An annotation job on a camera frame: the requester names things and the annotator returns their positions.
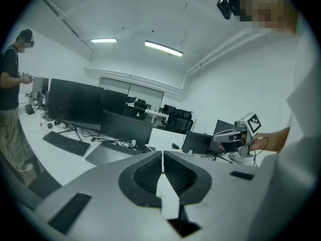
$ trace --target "ceiling light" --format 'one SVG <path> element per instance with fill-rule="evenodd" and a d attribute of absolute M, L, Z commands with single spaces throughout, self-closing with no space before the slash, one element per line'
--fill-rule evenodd
<path fill-rule="evenodd" d="M 156 48 L 156 49 L 159 49 L 159 50 L 162 50 L 164 52 L 167 52 L 167 53 L 170 53 L 170 54 L 174 54 L 174 55 L 177 55 L 179 57 L 181 57 L 183 55 L 182 52 L 178 51 L 178 50 L 175 50 L 173 48 L 170 48 L 170 47 L 167 47 L 167 46 L 163 46 L 163 45 L 160 45 L 160 44 L 157 44 L 157 43 L 154 43 L 154 42 L 151 42 L 151 41 L 145 41 L 145 45 L 148 46 L 148 47 L 153 47 L 153 48 Z"/>
<path fill-rule="evenodd" d="M 117 39 L 115 38 L 107 38 L 107 39 L 92 39 L 92 43 L 117 43 Z"/>

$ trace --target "ceiling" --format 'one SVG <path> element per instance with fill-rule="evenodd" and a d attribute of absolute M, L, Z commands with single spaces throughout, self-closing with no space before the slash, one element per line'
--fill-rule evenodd
<path fill-rule="evenodd" d="M 94 60 L 118 58 L 185 74 L 202 57 L 240 31 L 220 14 L 217 0 L 48 0 L 94 50 Z M 117 38 L 117 44 L 90 39 Z M 147 48 L 145 40 L 183 56 Z"/>

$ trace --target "white desk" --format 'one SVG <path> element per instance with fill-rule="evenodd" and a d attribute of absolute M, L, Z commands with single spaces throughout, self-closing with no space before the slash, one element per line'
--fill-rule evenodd
<path fill-rule="evenodd" d="M 159 116 L 159 117 L 165 118 L 166 121 L 168 121 L 168 119 L 169 119 L 169 115 L 168 115 L 168 114 L 164 114 L 164 113 L 161 113 L 161 112 L 157 112 L 157 111 L 155 111 L 155 110 L 146 109 L 146 110 L 145 110 L 145 113 L 152 115 L 151 123 L 154 122 L 155 116 Z"/>
<path fill-rule="evenodd" d="M 66 185 L 82 173 L 95 167 L 87 162 L 85 158 L 100 144 L 99 142 L 91 142 L 90 137 L 84 139 L 84 141 L 90 143 L 91 146 L 85 156 L 81 157 L 43 141 L 40 127 L 40 111 L 36 110 L 36 107 L 33 106 L 35 113 L 28 115 L 25 111 L 25 102 L 28 102 L 28 98 L 24 97 L 24 95 L 19 95 L 19 103 L 23 103 L 19 105 L 19 118 L 22 129 L 31 149 L 53 178 L 61 185 Z M 49 131 L 59 132 L 63 131 L 63 129 L 59 129 L 53 124 L 53 128 Z M 79 140 L 75 132 L 70 132 L 67 136 Z M 155 147 L 158 151 L 170 151 L 173 150 L 172 143 L 181 147 L 183 145 L 183 135 L 153 129 L 148 146 Z"/>

